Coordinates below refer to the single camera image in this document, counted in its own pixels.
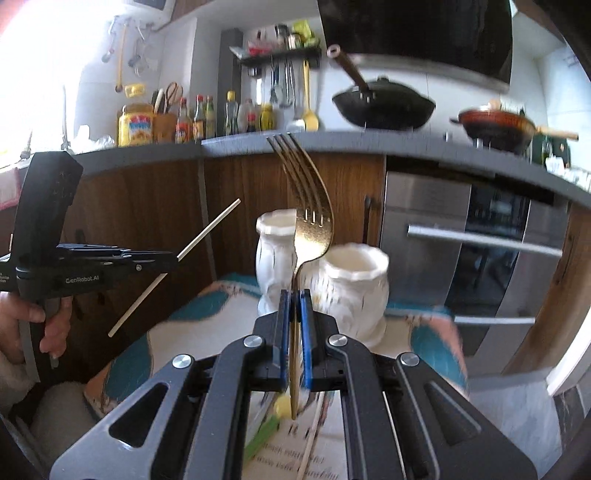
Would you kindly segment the person's left hand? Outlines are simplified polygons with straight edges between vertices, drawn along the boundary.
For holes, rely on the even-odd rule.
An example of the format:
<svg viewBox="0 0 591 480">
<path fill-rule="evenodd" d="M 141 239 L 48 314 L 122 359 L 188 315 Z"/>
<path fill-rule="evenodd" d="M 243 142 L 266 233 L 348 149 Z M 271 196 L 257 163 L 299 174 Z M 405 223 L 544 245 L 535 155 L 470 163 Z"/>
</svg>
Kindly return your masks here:
<svg viewBox="0 0 591 480">
<path fill-rule="evenodd" d="M 41 324 L 44 336 L 39 348 L 42 353 L 52 358 L 59 358 L 66 350 L 67 336 L 70 331 L 72 315 L 72 297 L 60 299 L 60 308 L 49 320 L 40 306 L 22 300 L 17 294 L 2 292 L 0 300 L 0 340 L 1 352 L 14 365 L 24 362 L 19 322 Z"/>
</svg>

